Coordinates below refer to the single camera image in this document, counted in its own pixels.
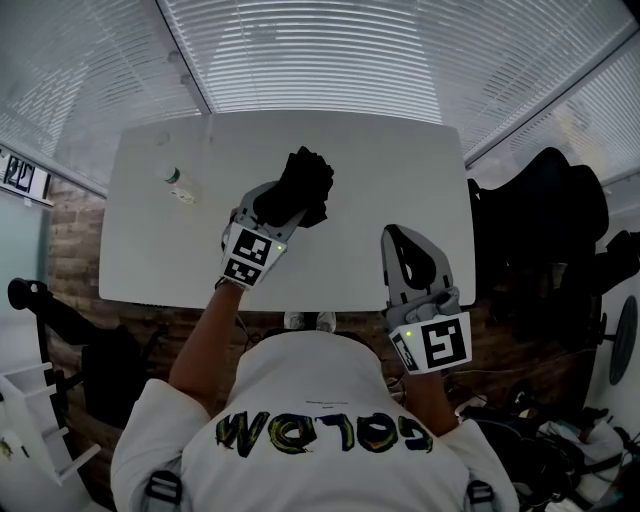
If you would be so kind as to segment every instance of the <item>wooden floor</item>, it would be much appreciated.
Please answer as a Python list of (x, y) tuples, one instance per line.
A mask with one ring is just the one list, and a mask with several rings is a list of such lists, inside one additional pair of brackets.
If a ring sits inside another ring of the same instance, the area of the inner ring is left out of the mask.
[[(99, 327), (125, 325), (141, 344), (147, 342), (160, 324), (167, 324), (169, 333), (151, 357), (156, 364), (153, 375), (166, 379), (171, 364), (198, 321), (200, 311), (100, 299), (98, 266), (105, 202), (57, 180), (53, 182), (49, 198), (55, 203), (49, 249), (51, 290), (58, 299)], [(511, 387), (526, 378), (539, 401), (568, 409), (581, 407), (594, 352), (566, 355), (555, 342), (518, 343), (511, 327), (497, 326), (491, 321), (487, 301), (477, 303), (470, 308), (470, 313), (474, 360), (456, 367), (446, 378), (454, 404), (467, 400), (473, 392), (487, 395), (489, 404), (502, 407)], [(280, 314), (243, 313), (241, 317), (250, 332), (264, 334), (268, 329), (282, 327)], [(402, 365), (386, 337), (379, 312), (338, 314), (338, 328), (356, 332), (367, 341), (383, 360), (386, 376), (402, 373)], [(64, 370), (66, 376), (80, 370), (77, 349), (66, 345), (52, 332), (49, 332), (48, 343), (54, 368)], [(235, 368), (245, 343), (246, 336), (237, 328), (227, 354), (229, 371), (219, 397), (221, 407), (233, 385)], [(481, 371), (456, 373), (467, 370)], [(69, 402), (65, 420), (70, 430), (67, 438), (72, 455), (93, 443), (102, 446), (100, 453), (80, 470), (82, 479), (96, 502), (115, 510), (109, 487), (109, 467), (121, 431), (86, 413), (81, 385), (70, 391)]]

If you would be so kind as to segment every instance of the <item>white blind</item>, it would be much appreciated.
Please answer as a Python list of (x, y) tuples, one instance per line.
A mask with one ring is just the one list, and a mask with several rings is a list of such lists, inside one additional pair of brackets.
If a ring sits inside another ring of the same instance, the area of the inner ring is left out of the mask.
[(7, 0), (0, 142), (109, 181), (123, 128), (197, 113), (139, 0)]
[(494, 188), (548, 146), (601, 180), (640, 168), (640, 35), (582, 89), (478, 160), (470, 176)]
[(465, 153), (635, 22), (619, 0), (159, 0), (213, 111), (328, 109), (458, 129)]

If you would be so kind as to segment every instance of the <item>bottle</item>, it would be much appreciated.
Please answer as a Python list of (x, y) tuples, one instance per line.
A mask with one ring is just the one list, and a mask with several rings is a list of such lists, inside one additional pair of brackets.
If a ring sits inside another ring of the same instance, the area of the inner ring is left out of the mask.
[(155, 174), (171, 186), (170, 193), (180, 201), (187, 204), (196, 202), (196, 187), (186, 172), (174, 166), (160, 166)]

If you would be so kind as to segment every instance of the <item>sleeve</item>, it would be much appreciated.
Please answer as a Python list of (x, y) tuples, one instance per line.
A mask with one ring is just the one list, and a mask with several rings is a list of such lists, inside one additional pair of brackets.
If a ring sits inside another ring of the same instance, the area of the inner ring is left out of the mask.
[(495, 503), (501, 512), (517, 511), (518, 496), (500, 459), (473, 420), (440, 437), (467, 466), (471, 480), (480, 480), (493, 489)]
[(193, 398), (151, 379), (133, 407), (111, 464), (119, 512), (137, 511), (151, 473), (178, 459), (211, 418)]

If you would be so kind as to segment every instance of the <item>glove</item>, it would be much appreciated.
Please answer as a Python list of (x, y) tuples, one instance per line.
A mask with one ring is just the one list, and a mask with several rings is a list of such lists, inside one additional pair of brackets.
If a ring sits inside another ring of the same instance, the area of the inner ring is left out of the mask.
[(278, 184), (254, 201), (261, 224), (284, 226), (296, 213), (307, 210), (299, 226), (310, 228), (327, 218), (325, 201), (333, 186), (333, 169), (317, 153), (302, 146), (290, 153)]

